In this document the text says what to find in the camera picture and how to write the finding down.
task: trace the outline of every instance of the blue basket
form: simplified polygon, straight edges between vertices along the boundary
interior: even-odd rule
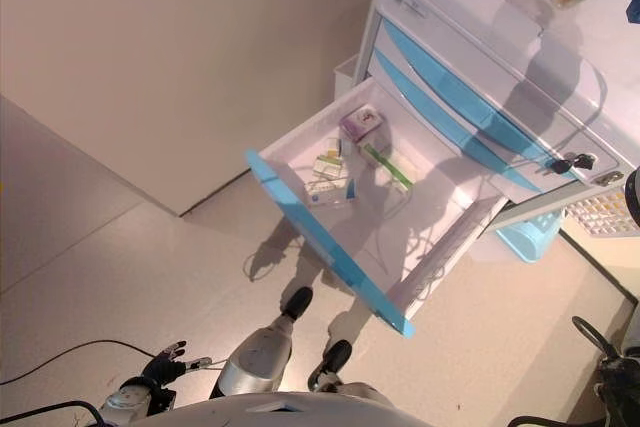
[[[496,234],[518,257],[533,263],[540,260],[549,249],[563,220],[563,210],[557,210],[503,227],[496,230]]]

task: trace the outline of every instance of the cable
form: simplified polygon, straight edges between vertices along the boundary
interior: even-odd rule
[[[617,359],[620,357],[616,348],[609,343],[604,336],[598,332],[593,325],[584,320],[582,317],[574,315],[571,317],[571,322],[576,326],[576,329],[584,335],[589,342],[598,347],[608,358]]]
[[[104,419],[100,415],[100,412],[88,402],[84,402],[83,400],[71,400],[69,402],[62,402],[61,404],[53,404],[48,405],[46,407],[40,407],[39,409],[29,410],[28,412],[23,412],[21,414],[12,415],[10,417],[5,417],[4,419],[0,419],[0,424],[8,424],[9,422],[14,422],[16,420],[26,419],[27,417],[33,417],[34,415],[44,414],[46,412],[51,412],[52,410],[64,409],[66,407],[82,407],[87,409],[93,415],[93,418],[96,419],[96,424],[98,427],[106,427],[104,423]]]
[[[135,350],[136,352],[141,353],[142,355],[146,355],[147,357],[150,358],[154,358],[155,355],[151,354],[149,352],[147,352],[146,350],[143,350],[139,347],[136,347],[135,345],[129,344],[127,342],[123,342],[121,340],[113,340],[113,339],[100,339],[100,340],[92,340],[90,342],[85,342],[84,344],[80,344],[80,345],[76,345],[75,347],[71,347],[70,349],[65,350],[64,352],[59,353],[58,355],[56,355],[55,357],[51,357],[49,360],[47,360],[46,362],[43,362],[42,364],[34,367],[33,369],[31,369],[28,372],[25,372],[22,375],[19,375],[17,377],[14,377],[13,379],[9,379],[9,380],[5,380],[4,382],[0,382],[0,386],[3,385],[7,385],[7,384],[11,384],[13,382],[16,382],[20,379],[24,379],[26,376],[33,374],[34,372],[36,372],[37,370],[40,370],[42,367],[44,367],[47,364],[50,364],[51,362],[53,362],[56,359],[59,359],[60,357],[62,357],[63,355],[68,354],[69,352],[73,352],[74,350],[80,349],[81,347],[86,347],[87,345],[92,345],[92,344],[117,344],[117,345],[122,345],[124,347],[129,347],[130,349]]]
[[[557,420],[549,420],[543,417],[522,415],[509,422],[507,427],[518,427],[520,425],[540,425],[542,427],[604,427],[606,421],[606,417],[603,417],[602,419],[587,422],[586,424],[567,424],[566,422],[558,422]]]

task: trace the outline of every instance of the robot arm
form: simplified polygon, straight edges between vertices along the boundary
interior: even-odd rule
[[[185,341],[176,342],[156,355],[142,374],[127,380],[105,400],[99,412],[108,425],[124,426],[173,408],[176,392],[165,388],[178,377],[211,365],[209,357],[180,362]]]

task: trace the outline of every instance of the blue drawer handle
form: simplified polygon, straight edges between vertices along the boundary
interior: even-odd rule
[[[468,122],[494,142],[528,160],[543,166],[553,162],[534,140],[387,19],[384,27],[422,81]]]
[[[402,95],[438,132],[455,144],[462,152],[488,169],[501,174],[515,184],[533,192],[540,189],[529,182],[517,170],[498,157],[491,149],[476,139],[462,125],[449,116],[422,89],[411,82],[393,63],[378,49],[375,55],[382,68],[391,78]]]
[[[374,314],[405,337],[411,337],[415,327],[338,245],[269,164],[253,150],[246,153],[246,159],[255,178],[329,267],[368,304]]]

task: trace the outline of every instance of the floor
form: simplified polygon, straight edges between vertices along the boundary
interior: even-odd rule
[[[562,228],[636,297],[640,297],[640,237],[592,237],[568,217]]]
[[[537,264],[481,239],[414,317],[391,331],[322,273],[250,176],[184,219],[143,201],[15,106],[2,110],[2,372],[12,378],[97,338],[152,351],[185,339],[223,359],[313,282],[282,389],[304,390],[330,339],[355,341],[343,370],[438,427],[505,426],[516,415],[601,414],[597,352],[581,315],[619,339],[632,305],[562,239]],[[100,404],[145,359],[111,345],[74,352],[2,387],[1,413],[81,398]],[[179,379],[177,405],[207,398],[215,371]],[[83,425],[70,412],[24,425]]]

